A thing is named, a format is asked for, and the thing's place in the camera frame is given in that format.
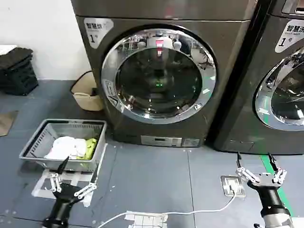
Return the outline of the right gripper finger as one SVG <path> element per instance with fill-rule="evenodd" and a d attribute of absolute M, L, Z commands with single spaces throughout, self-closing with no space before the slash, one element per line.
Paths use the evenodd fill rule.
<path fill-rule="evenodd" d="M 236 174 L 238 176 L 241 177 L 241 179 L 243 179 L 244 181 L 250 181 L 252 183 L 259 183 L 260 182 L 260 179 L 254 175 L 250 170 L 246 169 L 245 167 L 243 167 L 240 163 L 240 160 L 241 160 L 241 155 L 240 153 L 238 152 L 237 153 L 237 169 L 236 169 Z"/>
<path fill-rule="evenodd" d="M 272 154 L 268 154 L 268 158 L 270 161 L 270 165 L 274 170 L 274 176 L 273 176 L 273 183 L 275 184 L 283 184 L 285 177 L 287 175 L 287 170 L 282 169 L 281 167 L 279 167 L 276 163 L 276 159 Z"/>

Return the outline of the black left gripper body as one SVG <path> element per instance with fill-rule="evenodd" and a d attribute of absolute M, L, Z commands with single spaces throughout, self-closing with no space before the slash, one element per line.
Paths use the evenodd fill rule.
<path fill-rule="evenodd" d="M 67 183 L 61 183 L 60 187 L 61 192 L 54 192 L 56 202 L 48 217 L 51 221 L 68 221 L 72 206 L 80 201 L 78 196 L 75 196 L 75 193 L 81 190 L 80 187 Z"/>

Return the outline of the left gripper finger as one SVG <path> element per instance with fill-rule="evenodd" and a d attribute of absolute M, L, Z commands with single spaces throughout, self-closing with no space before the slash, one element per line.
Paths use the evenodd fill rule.
<path fill-rule="evenodd" d="M 83 199 L 87 194 L 97 189 L 97 178 L 98 178 L 98 167 L 96 167 L 95 171 L 93 172 L 92 178 L 88 185 L 83 187 L 82 189 L 76 191 L 74 193 L 74 197 L 78 199 Z"/>
<path fill-rule="evenodd" d="M 62 181 L 61 181 L 60 177 L 68 163 L 68 160 L 69 160 L 69 156 L 67 156 L 65 158 L 65 160 L 63 162 L 61 162 L 57 171 L 50 175 L 50 184 L 51 184 L 52 192 L 61 192 L 62 191 L 62 188 L 61 188 Z"/>

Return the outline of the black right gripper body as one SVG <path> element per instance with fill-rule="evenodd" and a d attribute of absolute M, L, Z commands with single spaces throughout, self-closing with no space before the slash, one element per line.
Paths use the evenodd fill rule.
<path fill-rule="evenodd" d="M 260 173 L 258 178 L 259 182 L 249 180 L 247 185 L 258 193 L 262 210 L 287 210 L 278 194 L 282 184 L 274 183 L 270 173 Z"/>

